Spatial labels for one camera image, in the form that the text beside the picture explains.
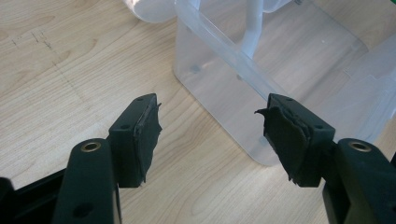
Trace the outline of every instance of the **screw hole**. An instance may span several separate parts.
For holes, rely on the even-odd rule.
[[[122,128],[123,130],[129,129],[130,127],[131,127],[131,126],[128,125],[128,124],[124,124],[124,125],[121,126],[121,128]]]
[[[90,143],[84,144],[84,146],[81,147],[81,151],[92,152],[92,151],[99,149],[100,147],[101,147],[100,143],[90,142]]]
[[[361,152],[369,152],[371,148],[360,142],[350,142],[349,146]]]
[[[190,71],[191,71],[193,74],[197,74],[197,73],[200,73],[200,72],[201,72],[201,68],[200,68],[200,66],[198,66],[197,64],[195,64],[195,65],[193,65],[193,66],[190,67]]]
[[[92,210],[93,205],[91,203],[81,203],[74,209],[73,216],[78,218],[84,218],[89,215]]]

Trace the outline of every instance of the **wooden table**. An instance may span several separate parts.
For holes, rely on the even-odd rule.
[[[176,20],[149,24],[121,0],[0,3],[0,176],[23,187],[106,137],[156,92],[163,131],[147,183],[122,189],[124,223],[326,223],[319,189],[254,162],[173,75]],[[378,138],[391,158],[396,119]]]

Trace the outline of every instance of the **translucent plastic container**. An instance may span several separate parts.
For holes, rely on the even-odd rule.
[[[176,1],[175,75],[261,164],[271,92],[288,95],[336,129],[373,142],[396,108],[396,35],[368,50],[312,1]]]

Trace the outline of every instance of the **light wood tabletop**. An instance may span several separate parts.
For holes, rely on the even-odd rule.
[[[317,189],[251,159],[173,74],[177,20],[150,24],[121,0],[0,2],[0,176],[16,189],[63,169],[155,92],[163,131],[147,183],[122,189],[123,223],[326,223]],[[375,144],[396,148],[396,119]]]

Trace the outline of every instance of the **white plastic object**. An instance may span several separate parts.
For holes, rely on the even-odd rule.
[[[175,0],[122,0],[142,21],[164,22],[176,16]]]
[[[396,106],[396,55],[390,51],[395,37],[368,52],[308,0],[264,13],[262,29],[254,28],[262,33],[247,37],[249,25],[260,17],[249,21],[250,6],[249,0],[203,0],[198,8],[177,0],[177,78],[261,164],[278,162],[262,137],[262,117],[253,114],[266,107],[271,92],[324,118],[337,130],[335,141],[373,142]],[[257,44],[254,36],[260,37]],[[360,72],[367,66],[370,75]]]
[[[265,13],[275,12],[289,2],[290,0],[276,0],[276,1],[263,0],[262,11]]]

